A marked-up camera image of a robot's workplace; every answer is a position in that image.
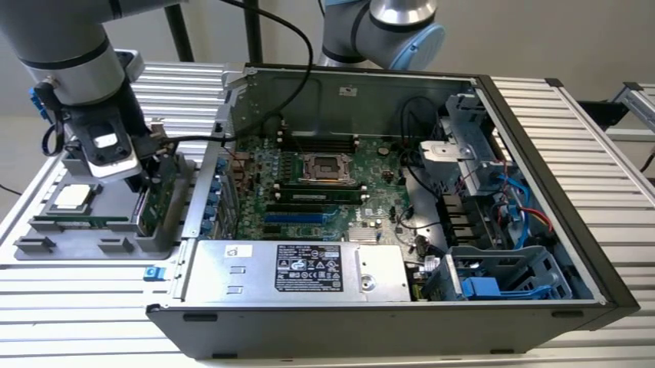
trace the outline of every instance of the blue latch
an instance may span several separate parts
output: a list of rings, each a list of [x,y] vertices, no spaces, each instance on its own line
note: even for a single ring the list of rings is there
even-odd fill
[[[166,281],[166,267],[151,266],[143,273],[144,281]]]
[[[472,299],[500,298],[500,288],[495,278],[467,278],[462,282],[462,291],[464,296]]]

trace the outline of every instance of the white label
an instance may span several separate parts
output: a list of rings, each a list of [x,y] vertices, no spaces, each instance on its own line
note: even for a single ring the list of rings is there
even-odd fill
[[[91,222],[87,221],[64,221],[56,222],[56,224],[66,228],[90,228]]]
[[[294,199],[311,199],[311,200],[323,200],[327,199],[327,195],[319,195],[319,194],[294,194]]]
[[[248,258],[252,257],[251,244],[234,244],[226,247],[226,258]]]
[[[115,133],[94,138],[94,144],[99,148],[114,146],[116,143],[119,143],[119,137]]]
[[[356,97],[358,96],[358,88],[340,87],[339,88],[339,96]]]

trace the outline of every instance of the power supply label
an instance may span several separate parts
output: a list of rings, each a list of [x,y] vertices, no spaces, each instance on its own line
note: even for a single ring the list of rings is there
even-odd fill
[[[278,245],[275,288],[282,292],[344,290],[339,245]]]

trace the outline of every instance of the motherboard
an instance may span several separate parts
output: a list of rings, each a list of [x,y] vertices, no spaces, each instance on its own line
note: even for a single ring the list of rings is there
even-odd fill
[[[411,244],[398,144],[382,138],[250,137],[235,155],[238,239]]]

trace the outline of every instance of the black power cable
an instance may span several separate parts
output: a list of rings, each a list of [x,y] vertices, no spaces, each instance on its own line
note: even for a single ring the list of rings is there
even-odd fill
[[[326,9],[323,8],[323,3],[320,2],[320,0],[316,0],[316,2],[319,3],[320,14],[323,14],[323,17],[326,18]]]
[[[423,188],[428,191],[430,194],[432,194],[434,198],[438,199],[439,198],[439,194],[434,191],[432,188],[430,188],[430,186],[419,179],[419,176],[416,175],[414,169],[411,168],[411,158],[410,158],[410,153],[411,151],[404,151],[402,154],[400,154],[400,165],[403,164],[403,156],[407,156],[407,162],[406,162],[406,165],[407,165],[407,171],[410,172],[410,175],[411,177],[414,178],[414,180],[419,183],[420,186],[423,186]]]
[[[400,106],[400,139],[402,139],[402,145],[406,144],[406,126],[407,126],[407,139],[411,140],[412,138],[412,134],[411,134],[411,128],[410,128],[410,121],[407,119],[407,115],[410,115],[410,117],[412,117],[415,123],[419,123],[419,119],[415,115],[414,112],[411,111],[407,111],[407,108],[410,107],[410,104],[415,101],[426,101],[430,105],[430,107],[432,108],[432,111],[434,111],[434,116],[435,116],[435,121],[434,121],[434,124],[432,126],[435,127],[435,125],[439,124],[439,115],[438,115],[438,105],[432,102],[432,100],[430,100],[426,96],[414,96],[414,97],[410,97],[406,102],[403,103],[403,105]]]
[[[11,188],[7,188],[7,187],[5,187],[3,184],[0,184],[0,189],[7,190],[9,193],[16,194],[17,196],[21,196],[21,195],[23,195],[23,193],[21,193],[21,192],[19,192],[17,190],[13,190],[13,189],[11,189]]]
[[[251,12],[258,13],[262,17],[266,17],[270,20],[280,23],[284,27],[291,29],[300,36],[302,40],[306,42],[307,54],[310,55],[308,61],[307,61],[306,73],[303,75],[302,82],[298,85],[296,90],[294,91],[291,96],[288,96],[287,100],[284,100],[284,102],[274,110],[268,111],[264,114],[264,116],[262,117],[262,119],[259,119],[255,123],[252,123],[250,126],[243,128],[242,130],[236,131],[234,136],[230,136],[230,137],[178,136],[175,138],[167,138],[164,140],[164,143],[179,143],[179,142],[188,142],[192,140],[206,140],[210,142],[220,142],[220,143],[235,142],[242,136],[247,135],[254,129],[263,126],[271,118],[278,117],[280,115],[283,108],[286,108],[290,105],[290,103],[296,99],[298,95],[300,94],[300,92],[306,88],[307,81],[310,80],[311,70],[312,70],[314,63],[315,63],[315,50],[311,47],[311,41],[307,38],[307,35],[304,34],[304,32],[295,25],[292,25],[288,21],[282,19],[278,15],[271,14],[268,11],[262,10],[260,8],[254,8],[254,7],[246,5],[244,3],[238,2],[235,0],[219,0],[219,1],[226,2],[227,4],[234,5],[238,8],[242,8],[242,9],[250,10]]]
[[[50,140],[52,133],[55,133],[55,149],[50,148]],[[43,154],[48,157],[58,156],[64,151],[64,117],[60,111],[55,111],[55,122],[48,127],[46,134],[43,134],[42,139],[42,151]]]
[[[651,166],[651,163],[652,163],[652,160],[654,159],[655,159],[655,153],[651,153],[651,156],[648,156],[648,158],[646,159],[646,163],[642,166],[640,172],[644,172],[646,170],[648,170],[648,167]]]
[[[410,226],[407,225],[404,222],[403,222],[403,217],[406,216],[406,213],[407,211],[410,211],[410,209],[412,208],[412,206],[407,207],[404,210],[403,210],[403,213],[400,214],[400,216],[398,217],[398,224],[403,227],[403,228],[407,228],[410,230],[420,230],[423,228],[430,228],[435,225],[440,225],[442,222],[432,222],[431,224],[427,224],[427,225],[423,225],[423,226]]]

